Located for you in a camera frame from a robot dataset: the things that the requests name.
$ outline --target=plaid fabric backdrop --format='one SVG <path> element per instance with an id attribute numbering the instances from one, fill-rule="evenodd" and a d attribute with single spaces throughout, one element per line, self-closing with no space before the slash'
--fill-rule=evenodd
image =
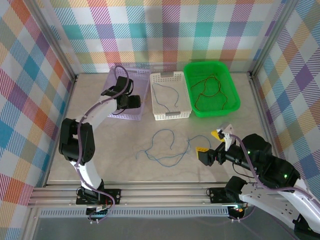
<path id="1" fill-rule="evenodd" d="M 258 74 L 282 158 L 320 199 L 320 0 L 301 0 Z"/>
<path id="2" fill-rule="evenodd" d="M 0 4 L 0 239 L 15 240 L 72 83 L 23 1 Z"/>
<path id="3" fill-rule="evenodd" d="M 220 60 L 247 72 L 285 0 L 38 0 L 79 73 L 114 63 L 181 71 L 190 61 Z"/>

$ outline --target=blue rope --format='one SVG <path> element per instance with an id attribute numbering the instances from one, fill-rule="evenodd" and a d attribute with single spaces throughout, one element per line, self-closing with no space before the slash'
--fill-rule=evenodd
<path id="1" fill-rule="evenodd" d="M 152 89 L 153 89 L 153 92 L 154 92 L 154 98 L 155 98 L 156 102 L 157 102 L 159 105 L 164 106 L 164 107 L 168 110 L 168 112 L 170 113 L 170 110 L 169 110 L 169 108 L 167 108 L 166 105 L 161 104 L 161 103 L 158 102 L 154 85 L 159 85 L 159 86 L 161 86 L 161 87 L 170 88 L 170 89 L 173 89 L 173 90 L 175 90 L 175 89 L 174 89 L 173 87 L 164 86 L 164 85 L 161 85 L 161 84 L 159 84 L 159 83 L 154 83 L 154 84 L 151 85 L 151 86 L 152 86 Z M 177 90 L 175 90 L 175 92 L 176 92 L 176 94 L 178 94 L 178 98 L 176 99 L 176 102 L 175 102 L 175 104 L 174 104 L 174 106 L 177 108 L 177 107 L 178 107 L 178 106 L 177 106 L 177 102 L 178 102 L 178 100 L 179 100 L 179 93 L 177 92 Z"/>
<path id="2" fill-rule="evenodd" d="M 155 156 L 149 154 L 148 151 L 151 150 L 151 149 L 153 148 L 153 146 L 154 146 L 154 138 L 155 138 L 155 136 L 156 136 L 158 133 L 162 132 L 162 131 L 170 131 L 170 132 L 172 133 L 172 143 L 171 143 L 171 145 L 170 145 L 170 149 L 172 150 L 172 146 L 173 146 L 173 144 L 175 143 L 175 134 L 174 134 L 174 132 L 173 132 L 172 130 L 170 130 L 170 129 L 161 129 L 161 130 L 157 131 L 157 132 L 152 136 L 152 138 L 151 138 L 151 147 L 149 147 L 149 148 L 146 149 L 146 150 L 140 150 L 140 151 L 138 151 L 138 152 L 136 153 L 136 155 L 135 155 L 135 159 L 138 159 L 138 154 L 139 154 L 140 152 L 144 152 L 145 155 L 147 156 L 147 158 L 148 158 L 149 160 L 157 161 L 161 166 L 166 167 L 166 168 L 171 168 L 171 167 L 174 167 L 175 165 L 177 165 L 177 164 L 182 160 L 182 158 L 185 156 L 185 154 L 188 153 L 188 152 L 191 150 L 190 141 L 192 141 L 193 139 L 195 139 L 195 138 L 197 138 L 197 137 L 203 137 L 203 138 L 205 138 L 205 139 L 208 140 L 209 146 L 210 146 L 210 148 L 211 148 L 210 140 L 209 140 L 206 136 L 197 135 L 197 136 L 195 136 L 195 137 L 193 137 L 193 138 L 191 138 L 191 139 L 189 139 L 189 138 L 187 139 L 187 141 L 186 141 L 186 142 L 187 142 L 187 146 L 186 146 L 186 149 L 185 149 L 184 152 L 179 153 L 179 154 L 176 154 L 176 155 L 173 155 L 173 156 L 164 156 L 164 157 L 156 158 Z M 174 164 L 172 164 L 172 165 L 165 165 L 165 164 L 163 164 L 162 162 L 160 162 L 160 160 L 162 160 L 162 159 L 172 159 L 172 158 L 175 158 L 175 157 L 178 157 L 178 156 L 181 156 L 181 157 L 179 158 L 179 160 L 178 160 L 176 163 L 174 163 Z"/>

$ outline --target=purple plastic basket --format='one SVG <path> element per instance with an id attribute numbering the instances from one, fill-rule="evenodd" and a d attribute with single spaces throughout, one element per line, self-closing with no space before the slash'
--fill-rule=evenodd
<path id="1" fill-rule="evenodd" d="M 130 67 L 126 67 L 125 68 L 128 73 L 129 73 L 129 77 L 130 79 L 133 80 L 133 92 L 132 95 L 139 95 L 142 101 L 141 107 L 139 108 L 133 108 L 133 109 L 126 109 L 123 113 L 119 114 L 119 115 L 113 115 L 110 114 L 108 117 L 110 118 L 116 118 L 116 119 L 128 119 L 128 120 L 136 120 L 136 121 L 140 121 L 142 114 L 144 112 L 144 108 L 145 108 L 145 100 L 147 97 L 147 93 L 149 90 L 149 86 L 150 86 L 150 74 L 151 71 L 149 69 L 140 69 L 140 68 L 130 68 Z M 115 74 L 114 74 L 115 68 L 112 67 L 110 69 L 110 72 L 108 74 L 108 77 L 106 78 L 105 84 L 103 86 L 103 91 L 110 88 L 111 86 L 116 85 L 116 78 L 115 78 Z M 122 77 L 127 77 L 125 71 L 118 67 L 116 69 L 116 75 L 118 76 L 122 76 Z"/>

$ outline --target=green plastic basket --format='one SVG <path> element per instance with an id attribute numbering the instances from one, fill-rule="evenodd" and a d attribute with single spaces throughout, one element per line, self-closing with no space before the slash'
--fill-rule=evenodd
<path id="1" fill-rule="evenodd" d="M 212 74 L 220 81 L 220 90 L 223 94 L 221 92 L 216 94 L 219 91 L 219 85 L 214 78 L 208 79 L 205 87 L 205 81 L 203 80 Z M 184 76 L 191 107 L 198 117 L 224 116 L 240 108 L 239 95 L 224 63 L 220 61 L 192 62 L 184 67 Z M 216 95 L 213 97 L 201 95 L 199 97 L 204 87 L 206 96 Z"/>

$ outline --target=white plastic basket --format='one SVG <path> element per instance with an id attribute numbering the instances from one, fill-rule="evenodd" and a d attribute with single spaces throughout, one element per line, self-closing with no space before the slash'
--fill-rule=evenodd
<path id="1" fill-rule="evenodd" d="M 152 73 L 150 89 L 155 120 L 190 116 L 192 109 L 183 71 Z"/>

